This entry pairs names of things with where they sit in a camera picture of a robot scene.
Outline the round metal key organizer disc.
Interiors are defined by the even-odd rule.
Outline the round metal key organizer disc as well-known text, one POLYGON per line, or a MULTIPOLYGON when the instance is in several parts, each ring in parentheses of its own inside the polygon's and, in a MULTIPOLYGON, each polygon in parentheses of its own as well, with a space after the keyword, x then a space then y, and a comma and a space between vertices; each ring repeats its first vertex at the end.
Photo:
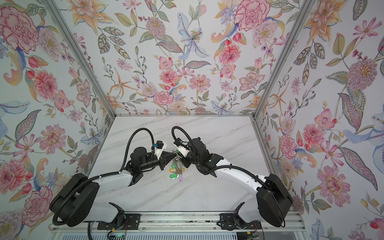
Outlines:
POLYGON ((170 173, 170 175, 171 174, 177 174, 178 176, 179 175, 183 176, 183 172, 186 170, 184 165, 181 162, 178 161, 178 156, 172 160, 172 165, 171 165, 170 169, 177 169, 178 170, 177 173, 170 173))

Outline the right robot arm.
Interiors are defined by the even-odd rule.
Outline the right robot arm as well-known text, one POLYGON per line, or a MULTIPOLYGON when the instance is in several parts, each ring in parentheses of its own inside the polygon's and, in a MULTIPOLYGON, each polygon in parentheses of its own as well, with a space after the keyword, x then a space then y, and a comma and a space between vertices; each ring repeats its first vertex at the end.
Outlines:
POLYGON ((177 154, 183 165, 195 165, 205 176, 229 181, 253 196, 241 202, 227 220, 233 229, 244 229, 255 221, 266 221, 274 227, 285 227, 285 218, 293 205, 293 198, 277 175, 257 175, 230 163, 224 157, 210 153, 200 138, 189 142, 176 139, 177 154))

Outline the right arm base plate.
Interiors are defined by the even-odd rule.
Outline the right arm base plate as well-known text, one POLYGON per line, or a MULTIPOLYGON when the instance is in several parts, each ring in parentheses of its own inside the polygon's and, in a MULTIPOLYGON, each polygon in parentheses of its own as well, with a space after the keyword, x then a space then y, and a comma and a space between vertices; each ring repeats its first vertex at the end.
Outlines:
POLYGON ((259 221, 252 221, 250 223, 244 222, 236 214, 220 214, 217 226, 222 230, 234 231, 234 230, 261 230, 262 226, 259 221))

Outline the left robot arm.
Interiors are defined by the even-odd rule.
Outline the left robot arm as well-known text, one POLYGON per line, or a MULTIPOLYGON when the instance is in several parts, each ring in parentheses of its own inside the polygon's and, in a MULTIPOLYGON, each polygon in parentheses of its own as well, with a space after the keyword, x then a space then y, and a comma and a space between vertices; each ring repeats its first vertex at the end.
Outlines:
POLYGON ((75 174, 50 203, 53 225, 74 227, 80 223, 100 222, 118 228, 126 221, 125 210, 109 201, 102 203, 97 197, 120 188, 135 185, 144 175, 156 167, 164 170, 177 154, 138 147, 130 155, 130 161, 122 170, 89 178, 75 174))

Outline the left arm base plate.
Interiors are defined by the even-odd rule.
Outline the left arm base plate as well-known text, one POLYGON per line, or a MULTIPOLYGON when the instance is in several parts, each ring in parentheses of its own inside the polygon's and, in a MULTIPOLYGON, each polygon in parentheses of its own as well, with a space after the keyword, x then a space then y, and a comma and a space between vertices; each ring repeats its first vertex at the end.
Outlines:
POLYGON ((141 214, 124 214, 117 216, 111 223, 99 222, 97 230, 138 230, 141 214))

